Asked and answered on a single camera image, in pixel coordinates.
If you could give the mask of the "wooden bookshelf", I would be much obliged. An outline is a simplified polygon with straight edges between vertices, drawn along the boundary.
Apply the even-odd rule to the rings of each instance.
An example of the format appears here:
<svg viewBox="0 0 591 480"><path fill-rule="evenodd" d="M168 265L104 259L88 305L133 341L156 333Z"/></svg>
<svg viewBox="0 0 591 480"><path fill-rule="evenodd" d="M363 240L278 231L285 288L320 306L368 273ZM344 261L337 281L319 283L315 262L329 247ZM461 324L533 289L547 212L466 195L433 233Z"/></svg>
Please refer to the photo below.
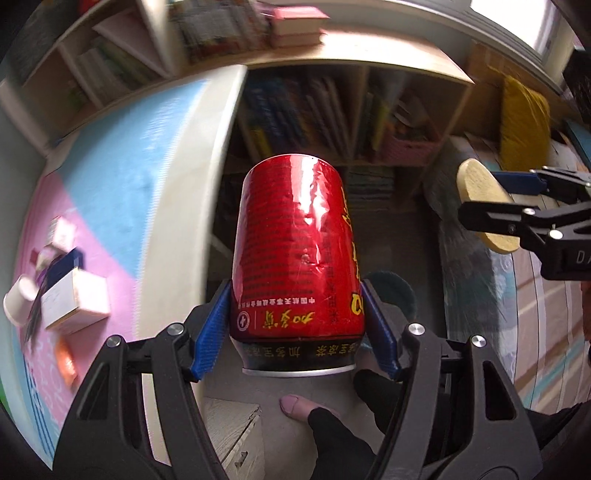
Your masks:
<svg viewBox="0 0 591 480"><path fill-rule="evenodd" d="M176 81L245 67L242 159L304 152L351 170L389 167L389 201L420 190L473 80L437 46L327 22L315 46L274 48L257 1L5 1L2 104L49 147L101 113ZM381 161L384 139L438 141L424 167Z"/></svg>

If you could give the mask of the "yellow cushion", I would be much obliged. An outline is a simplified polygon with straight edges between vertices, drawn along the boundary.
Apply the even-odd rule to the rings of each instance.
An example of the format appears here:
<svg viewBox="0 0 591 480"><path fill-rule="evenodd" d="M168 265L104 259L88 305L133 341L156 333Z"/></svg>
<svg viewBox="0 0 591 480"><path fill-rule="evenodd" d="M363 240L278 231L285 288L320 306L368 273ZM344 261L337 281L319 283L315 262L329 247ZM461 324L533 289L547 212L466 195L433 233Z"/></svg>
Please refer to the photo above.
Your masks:
<svg viewBox="0 0 591 480"><path fill-rule="evenodd" d="M503 80L500 138L504 170L527 172L546 164L551 143L549 103L509 75Z"/></svg>

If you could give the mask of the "patterned bed quilt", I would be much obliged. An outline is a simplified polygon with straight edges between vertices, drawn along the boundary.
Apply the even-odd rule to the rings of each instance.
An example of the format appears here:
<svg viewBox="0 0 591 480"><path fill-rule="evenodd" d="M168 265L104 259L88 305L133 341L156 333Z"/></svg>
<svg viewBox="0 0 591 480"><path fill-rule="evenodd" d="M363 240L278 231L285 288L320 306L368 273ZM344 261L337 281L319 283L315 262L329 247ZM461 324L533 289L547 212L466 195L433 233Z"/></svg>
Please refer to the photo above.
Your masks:
<svg viewBox="0 0 591 480"><path fill-rule="evenodd" d="M499 170L492 142L452 136L424 181L440 218L444 305L450 338L483 335L493 346L525 407L552 414L590 398L589 343L581 286L547 281L531 252L490 250L458 220L456 176L467 159Z"/></svg>

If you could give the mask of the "white paper cup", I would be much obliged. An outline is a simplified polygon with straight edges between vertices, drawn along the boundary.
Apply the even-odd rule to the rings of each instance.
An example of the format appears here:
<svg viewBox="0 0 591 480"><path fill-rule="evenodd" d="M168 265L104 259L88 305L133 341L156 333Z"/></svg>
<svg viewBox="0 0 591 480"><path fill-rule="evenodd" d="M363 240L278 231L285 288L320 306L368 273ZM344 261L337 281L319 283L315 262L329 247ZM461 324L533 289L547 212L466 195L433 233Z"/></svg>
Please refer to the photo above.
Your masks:
<svg viewBox="0 0 591 480"><path fill-rule="evenodd" d="M15 327L23 327L27 324L38 291L37 284L31 277L20 275L5 294L4 313Z"/></svg>

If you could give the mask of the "white drawer cabinet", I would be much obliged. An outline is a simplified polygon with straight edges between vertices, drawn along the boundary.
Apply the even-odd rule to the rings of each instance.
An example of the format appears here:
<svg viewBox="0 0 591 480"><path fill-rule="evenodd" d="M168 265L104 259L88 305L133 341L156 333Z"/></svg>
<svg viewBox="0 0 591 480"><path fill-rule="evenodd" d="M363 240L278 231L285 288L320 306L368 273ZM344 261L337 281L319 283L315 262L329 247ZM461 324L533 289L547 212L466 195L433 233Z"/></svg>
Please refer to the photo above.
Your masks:
<svg viewBox="0 0 591 480"><path fill-rule="evenodd" d="M266 476L263 424L257 404L206 398L207 433L229 479Z"/></svg>

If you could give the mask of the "red drink can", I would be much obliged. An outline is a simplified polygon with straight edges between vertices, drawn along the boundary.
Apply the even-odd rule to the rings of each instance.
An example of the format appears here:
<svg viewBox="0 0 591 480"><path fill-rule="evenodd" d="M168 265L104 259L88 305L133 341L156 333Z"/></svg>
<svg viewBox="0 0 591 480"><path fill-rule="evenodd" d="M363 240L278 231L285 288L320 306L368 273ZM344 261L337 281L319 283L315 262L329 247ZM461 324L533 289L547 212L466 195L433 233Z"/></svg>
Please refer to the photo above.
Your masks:
<svg viewBox="0 0 591 480"><path fill-rule="evenodd" d="M335 167L277 155L245 176L231 275L229 336L247 375L353 369L366 331L346 193Z"/></svg>

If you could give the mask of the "pink storage basket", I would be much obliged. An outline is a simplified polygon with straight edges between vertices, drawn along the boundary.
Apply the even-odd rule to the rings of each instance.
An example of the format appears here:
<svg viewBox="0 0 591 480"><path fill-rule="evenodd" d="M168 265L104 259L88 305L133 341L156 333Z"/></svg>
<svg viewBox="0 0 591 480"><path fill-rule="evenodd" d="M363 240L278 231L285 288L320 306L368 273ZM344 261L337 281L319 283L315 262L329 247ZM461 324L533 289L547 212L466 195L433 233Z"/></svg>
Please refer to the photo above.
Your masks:
<svg viewBox="0 0 591 480"><path fill-rule="evenodd" d="M390 136L383 141L381 161L390 166L424 167L439 146L438 141L403 140Z"/></svg>

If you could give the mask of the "white box on desk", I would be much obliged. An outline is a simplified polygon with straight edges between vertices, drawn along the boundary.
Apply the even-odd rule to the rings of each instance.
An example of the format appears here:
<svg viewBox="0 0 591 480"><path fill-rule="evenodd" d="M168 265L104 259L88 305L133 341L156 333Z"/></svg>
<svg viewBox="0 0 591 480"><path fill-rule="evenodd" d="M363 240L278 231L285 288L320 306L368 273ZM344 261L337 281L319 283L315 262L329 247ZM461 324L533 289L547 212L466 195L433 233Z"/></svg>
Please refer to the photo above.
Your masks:
<svg viewBox="0 0 591 480"><path fill-rule="evenodd" d="M74 268L41 297L45 330L70 335L110 316L105 278Z"/></svg>

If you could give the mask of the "teal trash bin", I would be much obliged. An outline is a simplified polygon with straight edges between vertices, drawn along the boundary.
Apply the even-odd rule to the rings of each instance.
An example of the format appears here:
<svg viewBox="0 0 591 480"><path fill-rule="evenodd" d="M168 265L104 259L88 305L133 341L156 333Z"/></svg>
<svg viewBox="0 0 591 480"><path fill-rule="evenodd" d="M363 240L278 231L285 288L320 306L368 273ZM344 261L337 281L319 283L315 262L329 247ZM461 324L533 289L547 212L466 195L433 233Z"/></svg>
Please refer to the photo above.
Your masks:
<svg viewBox="0 0 591 480"><path fill-rule="evenodd" d="M383 302L397 306L409 321L417 319L417 297L405 279L389 271L369 273L367 279Z"/></svg>

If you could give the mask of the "stacked red books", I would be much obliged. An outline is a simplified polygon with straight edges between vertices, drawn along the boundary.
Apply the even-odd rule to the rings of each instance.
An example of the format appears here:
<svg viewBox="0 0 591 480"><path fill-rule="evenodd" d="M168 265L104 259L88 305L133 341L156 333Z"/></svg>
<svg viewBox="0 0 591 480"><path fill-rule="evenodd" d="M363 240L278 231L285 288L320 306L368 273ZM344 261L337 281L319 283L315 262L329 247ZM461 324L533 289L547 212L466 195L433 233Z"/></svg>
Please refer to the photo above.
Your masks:
<svg viewBox="0 0 591 480"><path fill-rule="evenodd" d="M270 11L270 42L274 48L321 43L329 15L314 6L276 6Z"/></svg>

